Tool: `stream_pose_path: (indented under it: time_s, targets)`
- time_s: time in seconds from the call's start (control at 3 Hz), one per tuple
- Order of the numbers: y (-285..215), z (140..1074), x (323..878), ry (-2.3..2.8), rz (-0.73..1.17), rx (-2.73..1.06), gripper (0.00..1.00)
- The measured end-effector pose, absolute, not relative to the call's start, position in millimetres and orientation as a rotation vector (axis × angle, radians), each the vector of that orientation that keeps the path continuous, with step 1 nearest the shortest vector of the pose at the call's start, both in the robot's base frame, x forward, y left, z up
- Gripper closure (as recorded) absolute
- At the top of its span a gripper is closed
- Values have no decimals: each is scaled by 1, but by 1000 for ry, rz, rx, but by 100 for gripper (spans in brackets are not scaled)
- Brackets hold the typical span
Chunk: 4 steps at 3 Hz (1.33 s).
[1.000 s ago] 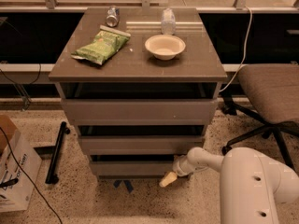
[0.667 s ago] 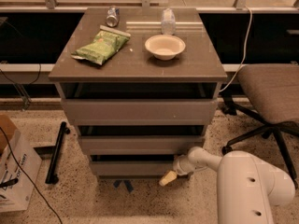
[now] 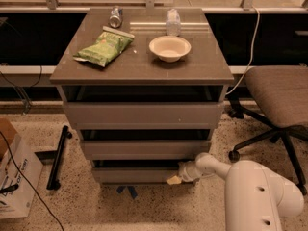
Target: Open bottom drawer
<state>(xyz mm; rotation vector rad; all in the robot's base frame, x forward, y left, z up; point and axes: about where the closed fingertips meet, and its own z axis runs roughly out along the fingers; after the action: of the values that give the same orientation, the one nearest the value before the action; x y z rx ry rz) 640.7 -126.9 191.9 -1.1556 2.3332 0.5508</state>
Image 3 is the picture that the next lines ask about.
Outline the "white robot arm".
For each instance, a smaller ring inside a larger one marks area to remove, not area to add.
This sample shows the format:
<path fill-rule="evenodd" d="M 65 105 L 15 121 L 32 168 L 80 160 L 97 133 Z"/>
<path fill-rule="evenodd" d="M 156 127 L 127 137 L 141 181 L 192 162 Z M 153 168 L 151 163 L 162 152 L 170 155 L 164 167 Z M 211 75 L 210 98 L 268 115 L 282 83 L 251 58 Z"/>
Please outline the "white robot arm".
<path fill-rule="evenodd" d="M 189 183 L 210 174 L 225 182 L 225 231 L 282 231 L 281 219 L 296 217 L 304 209 L 295 183 L 249 160 L 230 165 L 201 153 L 193 161 L 181 162 L 167 183 Z"/>

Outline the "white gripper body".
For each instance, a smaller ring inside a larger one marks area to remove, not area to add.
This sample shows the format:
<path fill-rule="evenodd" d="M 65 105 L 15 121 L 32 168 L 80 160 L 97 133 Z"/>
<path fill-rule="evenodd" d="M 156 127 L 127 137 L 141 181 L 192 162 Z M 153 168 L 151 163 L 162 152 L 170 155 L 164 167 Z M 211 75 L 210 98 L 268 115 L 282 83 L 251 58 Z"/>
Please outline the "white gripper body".
<path fill-rule="evenodd" d="M 195 161 L 180 162 L 178 176 L 184 182 L 193 182 L 202 176 L 202 172 Z"/>

